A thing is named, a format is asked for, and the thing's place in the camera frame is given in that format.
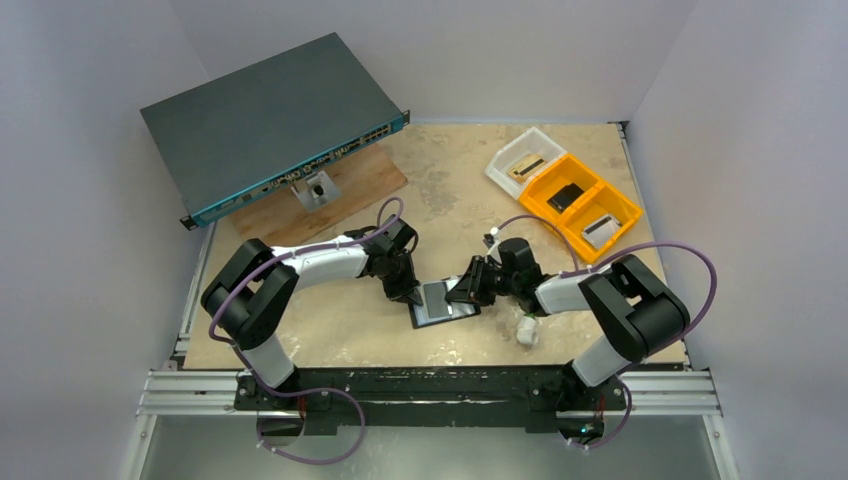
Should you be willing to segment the black leather card holder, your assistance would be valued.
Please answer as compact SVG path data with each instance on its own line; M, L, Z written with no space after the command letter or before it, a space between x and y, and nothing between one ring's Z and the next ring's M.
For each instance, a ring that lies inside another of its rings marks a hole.
M479 316L481 308L468 303L448 302L446 295L459 283L457 276L423 283L417 288L421 304L410 304L413 329L420 329L464 318Z

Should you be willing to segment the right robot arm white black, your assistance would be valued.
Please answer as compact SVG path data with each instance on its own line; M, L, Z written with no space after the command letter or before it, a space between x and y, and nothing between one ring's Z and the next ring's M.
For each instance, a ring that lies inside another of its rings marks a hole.
M507 239L496 252L474 256L445 300L484 307L509 297L537 317L591 312L602 335L566 365L561 381L573 406L588 405L602 383L673 343L691 324L682 301L633 254L593 273L563 277L543 273L524 238Z

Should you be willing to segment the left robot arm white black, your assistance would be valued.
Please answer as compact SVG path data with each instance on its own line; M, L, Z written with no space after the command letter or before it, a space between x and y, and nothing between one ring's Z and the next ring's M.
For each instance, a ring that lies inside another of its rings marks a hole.
M297 399L298 369L276 331L291 298L323 283L371 277L381 281L389 300L421 305L412 261L418 240L418 232L397 216L382 226L298 247L247 240L201 295L201 307L212 319L209 334L236 351L264 401L287 408Z

